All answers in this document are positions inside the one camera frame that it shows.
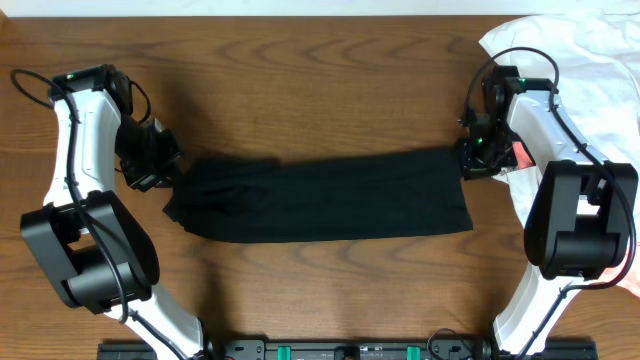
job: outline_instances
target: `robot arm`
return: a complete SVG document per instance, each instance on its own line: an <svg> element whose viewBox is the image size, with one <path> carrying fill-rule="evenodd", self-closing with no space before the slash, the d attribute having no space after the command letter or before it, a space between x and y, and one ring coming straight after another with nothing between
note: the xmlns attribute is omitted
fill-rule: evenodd
<svg viewBox="0 0 640 360"><path fill-rule="evenodd" d="M593 163L575 147L549 111L551 83L521 78L514 66L497 66L483 82L486 113L468 112L462 119L471 138L463 145L466 179L495 175L517 166L513 142L521 141L544 174L524 230L529 263L506 309L493 322L497 347L519 354L540 331L527 354L541 352L551 328L577 295L568 285L586 284L604 269L619 265L629 238L621 203ZM570 131L586 144L569 119L559 96L558 113ZM614 164L597 149L589 152L613 174L630 204L638 176L630 164ZM543 329L543 318L560 301Z"/></svg>
<svg viewBox="0 0 640 360"><path fill-rule="evenodd" d="M126 325L151 345L160 360L204 358L200 321L158 284L159 264L151 239L115 195L114 154L127 184L141 191L179 176L180 149L169 130L153 119L139 124L131 81L111 65L53 79L70 97L76 125L74 175L81 204L123 279L130 316ZM61 300L94 314L120 318L117 284L96 246L72 249L84 232L65 182L70 110L62 94L50 93L59 136L51 187L44 208L24 214L22 236Z"/></svg>

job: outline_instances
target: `white cloth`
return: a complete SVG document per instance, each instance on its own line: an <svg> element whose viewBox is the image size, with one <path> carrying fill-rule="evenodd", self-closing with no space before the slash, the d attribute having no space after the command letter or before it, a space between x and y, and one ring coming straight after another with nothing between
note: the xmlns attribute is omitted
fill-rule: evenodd
<svg viewBox="0 0 640 360"><path fill-rule="evenodd" d="M560 68L559 95L571 120L611 161L631 163L640 173L640 14L529 16L489 31L480 45L491 56L514 46L549 54ZM517 65L521 76L553 79L553 68L538 54L514 51L496 62ZM509 184L523 226L540 179L535 167L498 178ZM634 217L640 232L640 196ZM634 268L625 282L640 283Z"/></svg>

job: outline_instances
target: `wooden tabletop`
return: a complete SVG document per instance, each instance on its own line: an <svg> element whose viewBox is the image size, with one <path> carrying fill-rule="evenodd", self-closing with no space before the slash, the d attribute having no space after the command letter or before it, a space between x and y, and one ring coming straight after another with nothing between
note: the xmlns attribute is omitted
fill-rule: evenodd
<svg viewBox="0 0 640 360"><path fill-rule="evenodd" d="M53 76L113 63L142 85L190 159L380 154L454 143L469 81L487 59L477 41L508 20L9 19L0 33L0 358L93 359L103 340L136 338L65 307L20 238L20 215L48 190L58 129L50 110L12 88L10 69ZM169 189L143 194L121 178L117 188L155 243L161 281L221 337L487 333L526 264L509 190L492 180L463 184L470 232L255 245L185 233L161 211ZM639 329L640 301L616 288L579 294L553 333L591 336L601 359L636 359Z"/></svg>

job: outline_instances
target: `black cloth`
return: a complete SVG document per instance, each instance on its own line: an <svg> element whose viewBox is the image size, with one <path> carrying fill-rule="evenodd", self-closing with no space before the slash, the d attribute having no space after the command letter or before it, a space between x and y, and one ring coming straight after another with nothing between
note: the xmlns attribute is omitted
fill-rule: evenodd
<svg viewBox="0 0 640 360"><path fill-rule="evenodd" d="M472 229L459 162L444 148L289 166L203 159L164 211L188 232L239 243Z"/></svg>

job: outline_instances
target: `black wire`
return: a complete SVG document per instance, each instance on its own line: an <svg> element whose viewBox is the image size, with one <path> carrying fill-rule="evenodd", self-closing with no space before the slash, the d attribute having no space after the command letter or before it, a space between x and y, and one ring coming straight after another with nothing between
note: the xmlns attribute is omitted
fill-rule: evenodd
<svg viewBox="0 0 640 360"><path fill-rule="evenodd" d="M436 358L437 360L444 360L442 359L440 356L438 356L436 353L433 352L433 350L431 349L431 339L433 339L433 337L435 337L436 335L438 335L439 333L443 332L443 331L448 331L454 335L458 335L458 333L453 330L453 329L449 329L449 328L440 328L438 330L436 330L436 332L434 332L433 334L431 334L431 336L429 336L429 340L427 340L427 350L431 353L431 355L433 355L434 358ZM465 349L467 349L469 351L469 354L471 354L473 356L473 350L471 350L471 348L464 342L464 340L460 339L460 342L462 343L462 346L465 347Z"/></svg>
<svg viewBox="0 0 640 360"><path fill-rule="evenodd" d="M558 113L558 106L554 103L554 98L555 98L556 90L558 88L558 82L560 81L560 69L558 68L558 64L553 60L553 58L551 58L551 56L547 55L546 53L544 53L544 52L542 52L542 51L540 51L538 49L525 47L525 46L518 46L518 47L509 48L509 49L500 51L499 53L497 53L494 56L492 56L489 61L487 61L484 65L482 65L480 70L478 70L476 75L473 77L473 80L471 80L471 85L469 86L469 91L467 92L467 97L466 97L465 103L464 103L464 110L463 110L463 113L462 113L462 120L464 121L464 119L466 119L467 111L468 111L468 108L469 108L469 102L470 102L470 99L471 99L471 93L473 92L473 89L475 88L476 83L478 82L478 79L482 76L484 71L491 64L493 64L493 62L494 62L494 60L496 58L498 58L498 57L500 57L500 56L502 56L502 55L504 55L506 53L509 53L509 52L512 52L512 51L519 51L519 50L530 51L530 52L534 52L536 54L539 54L542 57L544 57L545 59L547 59L549 61L549 63L551 63L551 66L553 66L554 79L553 79L551 90L549 91L549 101L548 101L549 102L549 111L553 114L554 118L556 119L556 121L558 122L558 124L560 125L562 130L564 130L564 132L567 134L569 139L571 139L571 141L574 143L574 145L576 146L578 151L580 151L587 159L589 159L589 161L591 161L593 163L593 166L596 168L596 170L598 170L598 172L602 175L602 177L606 179L607 183L611 185L611 187L613 189L613 192L616 194L616 196L619 198L620 202L622 203L622 209L624 211L625 217L627 218L627 226L628 226L628 230L629 230L629 253L627 254L627 259L626 259L626 262L625 262L622 270L612 280L610 280L608 282L596 283L596 284L567 285L564 289L561 289L560 293L558 294L558 297L555 300L555 302L553 303L553 305L551 306L551 308L549 309L549 311L547 312L547 314L543 318L542 322L540 323L540 326L533 332L533 334L531 335L531 338L529 338L529 341L527 341L525 347L520 352L520 354L518 355L516 360L524 359L524 357L527 354L527 351L529 351L529 349L531 348L531 346L533 345L535 340L538 338L540 333L547 326L547 324L551 320L551 317L553 316L555 311L558 309L558 307L562 303L562 300L564 300L567 297L567 294L569 293L569 291L572 291L572 290L602 290L602 289L608 289L610 287L613 287L613 286L617 285L620 281L622 281L622 279L624 279L625 276L631 270L631 266L633 265L633 259L634 259L635 254L636 254L636 246L637 246L637 234L636 234L635 220L633 219L633 211L631 210L631 206L629 205L629 202L627 201L627 198L624 196L624 192L622 191L622 188L620 188L620 185L618 184L618 182L613 178L611 173L604 167L604 165L602 165L600 163L600 161L598 161L598 159L596 159L595 156L593 156L586 149L588 144L580 143L578 138L571 131L571 129L569 129L567 124L564 122L564 120L562 120L562 117Z"/></svg>
<svg viewBox="0 0 640 360"><path fill-rule="evenodd" d="M151 100L149 100L147 93L145 93L144 90L142 90L142 88L140 87L140 85L138 85L137 82L135 81L130 81L130 82L131 82L131 85L138 88L138 91L140 91L142 96L144 96L144 99L147 101L147 111L144 113L144 116L142 117L142 119L138 120L138 123L142 124L143 122L147 121L147 119L149 118L149 115L151 115Z"/></svg>
<svg viewBox="0 0 640 360"><path fill-rule="evenodd" d="M144 318L142 318L140 315L138 315L137 311L132 311L131 312L131 318L133 319L133 321L137 321L140 323L140 325L142 325L145 329L147 329L147 331L153 335L153 337L155 337L156 339L158 339L158 341L160 341L164 346L166 346L167 348L169 348L169 350L171 350L171 352L179 359L179 360L186 360L186 358L180 353L180 351L178 350L178 348L176 348L175 345L173 345L173 343L171 343L169 340L167 340L164 336L162 336L162 334L160 334L158 332L158 330L156 330L156 328L153 327L153 325L149 324L147 322L147 320L145 320Z"/></svg>
<svg viewBox="0 0 640 360"><path fill-rule="evenodd" d="M120 323L124 324L127 322L127 318L129 317L129 306L127 303L127 297L125 295L122 277L120 276L120 271L118 271L116 263L111 257L111 253L109 252L109 249L106 247L106 245L104 244L104 241L100 237L100 234L96 231L95 227L93 226L93 223L91 221L92 220L91 216L82 207L82 205L80 204L80 200L78 199L78 194L77 194L78 184L75 181L75 175L73 173L73 159L74 159L74 153L75 153L76 132L77 132L77 125L78 123L80 123L80 121L78 120L77 110L73 105L73 103L71 102L69 95L65 91L63 91L53 81L33 71L23 70L23 69L11 70L11 82L16 87L16 89L18 89L18 91L20 91L23 95L25 95L29 99L35 101L36 103L42 106L53 109L52 105L46 104L45 102L36 99L31 94L26 92L26 90L24 90L22 86L20 86L20 84L18 83L16 79L17 74L24 74L27 76L31 76L49 85L52 90L57 90L58 92L60 92L60 94L62 94L62 99L64 100L64 102L67 104L67 107L69 108L69 119L71 121L71 133L69 134L69 149L67 150L67 164L66 164L67 174L66 174L65 182L67 183L67 187L69 188L69 195L71 196L71 201L73 202L73 206L76 210L76 213L80 217L82 224L87 228L91 236L93 236L93 239L95 240L96 245L98 246L98 249L102 253L102 256L104 257L107 265L109 266L109 269L111 270L111 273L113 274L113 277L116 280L116 284L118 286L118 292L120 295L120 303L122 305L122 316L120 317Z"/></svg>

